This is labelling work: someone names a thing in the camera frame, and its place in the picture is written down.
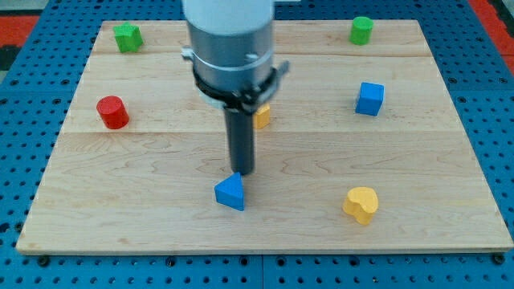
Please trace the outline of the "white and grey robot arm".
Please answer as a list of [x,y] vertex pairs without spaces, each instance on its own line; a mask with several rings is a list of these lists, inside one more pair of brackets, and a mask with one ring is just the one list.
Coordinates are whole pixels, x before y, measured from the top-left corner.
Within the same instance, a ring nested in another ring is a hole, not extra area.
[[255,113],[279,89],[290,63],[273,66],[273,0],[184,0],[190,45],[182,58],[193,65],[207,103]]

